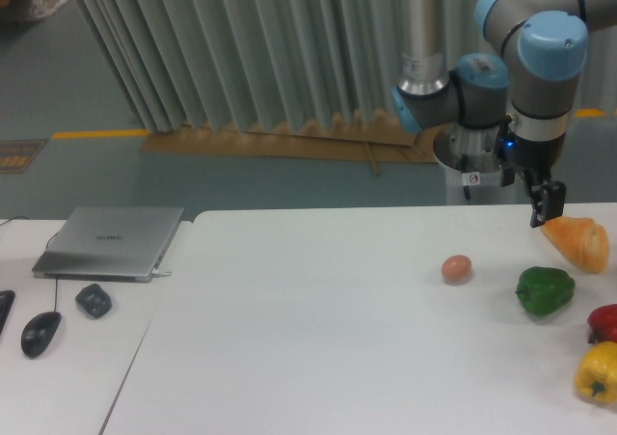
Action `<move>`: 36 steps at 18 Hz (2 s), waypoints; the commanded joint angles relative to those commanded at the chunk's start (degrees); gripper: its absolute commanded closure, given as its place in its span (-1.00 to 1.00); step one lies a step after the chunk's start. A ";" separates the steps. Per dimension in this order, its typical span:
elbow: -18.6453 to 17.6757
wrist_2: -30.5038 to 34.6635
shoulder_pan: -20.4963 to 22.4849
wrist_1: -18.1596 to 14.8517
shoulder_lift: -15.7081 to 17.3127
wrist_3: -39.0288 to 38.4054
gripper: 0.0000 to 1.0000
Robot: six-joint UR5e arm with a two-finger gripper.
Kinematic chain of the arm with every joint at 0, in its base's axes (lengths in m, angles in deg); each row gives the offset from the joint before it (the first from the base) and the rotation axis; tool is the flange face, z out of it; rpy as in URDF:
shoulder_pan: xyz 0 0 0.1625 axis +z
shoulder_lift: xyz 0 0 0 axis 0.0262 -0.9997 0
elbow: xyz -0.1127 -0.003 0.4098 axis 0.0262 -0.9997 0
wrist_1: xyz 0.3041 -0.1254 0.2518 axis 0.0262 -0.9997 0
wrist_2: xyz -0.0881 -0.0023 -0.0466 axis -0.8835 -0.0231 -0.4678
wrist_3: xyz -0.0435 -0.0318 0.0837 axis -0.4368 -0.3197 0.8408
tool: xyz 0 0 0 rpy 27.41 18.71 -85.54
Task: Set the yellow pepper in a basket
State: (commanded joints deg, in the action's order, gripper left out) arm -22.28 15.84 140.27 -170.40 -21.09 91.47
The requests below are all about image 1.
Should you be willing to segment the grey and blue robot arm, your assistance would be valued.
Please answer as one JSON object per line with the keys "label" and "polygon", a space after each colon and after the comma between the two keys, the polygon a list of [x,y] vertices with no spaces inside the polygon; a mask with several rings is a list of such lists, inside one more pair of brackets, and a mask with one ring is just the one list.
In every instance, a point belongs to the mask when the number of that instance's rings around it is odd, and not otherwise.
{"label": "grey and blue robot arm", "polygon": [[563,146],[592,32],[616,23],[616,0],[477,0],[491,54],[444,64],[441,0],[399,0],[401,74],[391,90],[409,133],[457,123],[495,137],[502,186],[523,182],[531,225],[562,214],[566,187],[551,176]]}

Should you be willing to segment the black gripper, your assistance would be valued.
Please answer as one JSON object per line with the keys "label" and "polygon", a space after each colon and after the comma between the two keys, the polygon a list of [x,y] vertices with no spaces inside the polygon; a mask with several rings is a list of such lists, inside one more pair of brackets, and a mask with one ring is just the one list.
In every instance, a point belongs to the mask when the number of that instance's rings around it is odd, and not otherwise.
{"label": "black gripper", "polygon": [[499,186],[512,185],[514,169],[522,171],[524,191],[532,207],[531,228],[563,214],[566,185],[546,177],[560,157],[563,144],[563,116],[542,120],[513,114],[498,127],[494,155],[499,162]]}

